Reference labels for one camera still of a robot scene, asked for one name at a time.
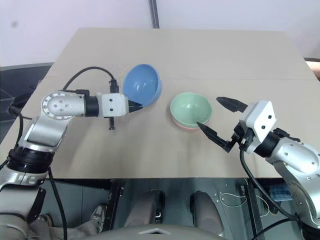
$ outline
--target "green bowl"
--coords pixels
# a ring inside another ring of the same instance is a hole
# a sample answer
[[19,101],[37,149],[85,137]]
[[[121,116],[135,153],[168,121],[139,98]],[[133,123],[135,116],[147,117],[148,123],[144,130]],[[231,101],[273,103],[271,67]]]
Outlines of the green bowl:
[[177,95],[170,104],[170,112],[175,121],[187,128],[197,128],[197,122],[205,124],[212,115],[207,98],[192,92]]

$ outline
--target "white wall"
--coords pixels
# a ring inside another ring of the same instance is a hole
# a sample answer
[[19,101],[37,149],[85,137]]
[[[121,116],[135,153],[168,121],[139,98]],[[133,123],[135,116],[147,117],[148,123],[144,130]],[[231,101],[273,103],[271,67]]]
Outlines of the white wall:
[[0,66],[54,62],[81,27],[151,28],[148,0],[0,0]]
[[[304,57],[320,59],[320,0],[157,0],[157,8],[160,28],[285,31]],[[0,66],[54,62],[81,27],[151,26],[148,0],[0,0]]]
[[156,0],[156,3],[160,28],[284,31],[303,57],[320,59],[320,0]]

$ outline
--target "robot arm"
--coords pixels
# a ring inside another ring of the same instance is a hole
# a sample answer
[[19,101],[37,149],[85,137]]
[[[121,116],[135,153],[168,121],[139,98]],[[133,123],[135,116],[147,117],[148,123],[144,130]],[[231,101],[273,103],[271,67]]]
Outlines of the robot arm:
[[40,115],[31,121],[0,170],[0,236],[27,236],[27,223],[37,219],[45,197],[40,185],[73,117],[113,118],[140,109],[140,104],[119,93],[90,96],[88,90],[76,90],[46,96]]
[[270,101],[248,106],[227,97],[218,97],[217,100],[230,111],[243,113],[234,128],[232,141],[221,139],[214,130],[198,123],[202,131],[226,152],[238,143],[248,154],[256,153],[265,158],[289,186],[299,220],[319,230],[320,153],[279,128],[271,131],[277,119]]

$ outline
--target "person's leg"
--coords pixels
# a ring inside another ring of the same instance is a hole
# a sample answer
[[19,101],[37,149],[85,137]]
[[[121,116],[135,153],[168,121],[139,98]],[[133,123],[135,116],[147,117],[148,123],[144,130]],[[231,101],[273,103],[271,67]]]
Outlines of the person's leg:
[[[106,212],[107,206],[100,204],[92,213],[89,221],[85,222],[84,224],[78,227],[67,229],[68,239],[72,240],[84,238],[102,232],[104,221],[106,218]],[[40,239],[64,239],[64,230],[62,227],[49,227],[44,220],[37,222],[35,226],[37,228],[33,227],[32,230],[36,230],[36,233],[38,236],[40,236]]]

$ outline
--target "white cable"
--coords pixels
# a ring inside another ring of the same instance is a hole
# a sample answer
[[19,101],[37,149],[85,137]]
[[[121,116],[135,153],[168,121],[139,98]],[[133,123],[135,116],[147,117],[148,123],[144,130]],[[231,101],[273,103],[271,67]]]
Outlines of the white cable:
[[[238,204],[238,205],[234,205],[234,206],[231,206],[231,205],[227,205],[227,204],[225,204],[224,202],[223,202],[223,199],[222,199],[222,196],[223,195],[229,195],[229,196],[233,196],[233,197],[236,197],[236,198],[245,198],[244,199],[244,201],[242,202],[242,203],[240,203],[240,204]],[[269,208],[269,205],[268,205],[268,203],[262,198],[262,197],[260,197],[260,196],[258,196],[258,195],[255,195],[257,198],[259,198],[259,199],[261,199],[264,203],[265,203],[265,205],[267,206],[267,208],[268,208],[268,211],[266,212],[266,214],[264,214],[264,215],[261,215],[260,217],[262,218],[262,217],[265,217],[265,216],[267,216],[268,214],[269,214],[269,212],[270,212],[270,208]],[[238,207],[241,207],[243,204],[245,204],[245,202],[247,201],[247,198],[245,197],[245,196],[237,196],[237,195],[234,195],[234,194],[232,194],[232,193],[229,193],[229,192],[224,192],[224,193],[222,193],[222,194],[220,194],[220,196],[219,196],[219,198],[220,198],[220,202],[222,203],[222,205],[223,206],[226,206],[226,207],[228,207],[228,208],[238,208]]]
[[270,208],[269,208],[268,203],[267,203],[266,200],[264,200],[262,197],[260,197],[260,196],[258,196],[258,195],[255,195],[255,196],[256,196],[258,199],[261,199],[261,200],[265,203],[265,205],[267,206],[267,208],[268,208],[268,211],[266,212],[266,214],[261,215],[260,218],[267,216],[267,215],[269,214],[269,212],[270,212]]
[[[227,204],[225,204],[223,201],[222,201],[222,196],[223,195],[230,195],[230,196],[233,196],[233,197],[236,197],[236,198],[245,198],[245,200],[242,202],[242,203],[240,203],[239,205],[235,205],[235,206],[231,206],[231,205],[227,205]],[[240,206],[242,206],[243,204],[245,204],[245,202],[247,201],[247,199],[246,199],[246,197],[245,196],[237,196],[237,195],[234,195],[234,194],[232,194],[232,193],[229,193],[229,192],[224,192],[224,193],[222,193],[222,194],[220,194],[220,202],[222,203],[222,205],[224,205],[224,206],[226,206],[226,207],[228,207],[228,208],[237,208],[237,207],[240,207]]]

